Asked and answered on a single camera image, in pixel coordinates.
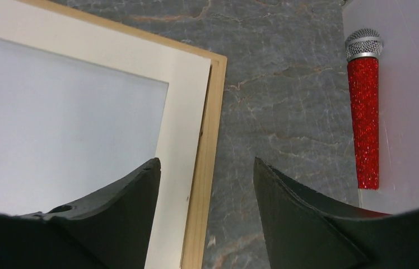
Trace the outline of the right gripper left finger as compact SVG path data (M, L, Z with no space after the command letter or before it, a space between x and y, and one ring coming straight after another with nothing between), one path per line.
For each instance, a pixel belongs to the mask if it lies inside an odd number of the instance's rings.
M153 158L47 213L0 214L0 268L144 268L160 178Z

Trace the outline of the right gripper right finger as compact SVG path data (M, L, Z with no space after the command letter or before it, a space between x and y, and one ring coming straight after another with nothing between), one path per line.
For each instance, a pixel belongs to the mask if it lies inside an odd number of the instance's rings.
M260 158L253 184L272 268L419 268L419 209L348 205Z

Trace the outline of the wooden picture frame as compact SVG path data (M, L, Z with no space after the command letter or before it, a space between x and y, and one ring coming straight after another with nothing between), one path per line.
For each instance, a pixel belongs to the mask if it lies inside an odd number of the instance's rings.
M27 4L184 50L211 60L193 180L185 203L187 209L185 230L182 232L172 231L171 238L153 236L149 243L146 261L146 268L202 268L227 57L51 1L28 1Z

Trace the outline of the cream photo mat board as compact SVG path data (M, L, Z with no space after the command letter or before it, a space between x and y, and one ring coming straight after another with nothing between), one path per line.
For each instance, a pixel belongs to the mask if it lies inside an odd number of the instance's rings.
M0 40L167 83L153 157L161 178L150 240L184 231L211 60L27 2L0 1Z

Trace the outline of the red glitter microphone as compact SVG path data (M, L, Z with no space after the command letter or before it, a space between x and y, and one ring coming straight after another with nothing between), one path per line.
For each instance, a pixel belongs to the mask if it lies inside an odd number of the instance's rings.
M380 34L354 31L345 41L356 174L359 189L379 188L379 57Z

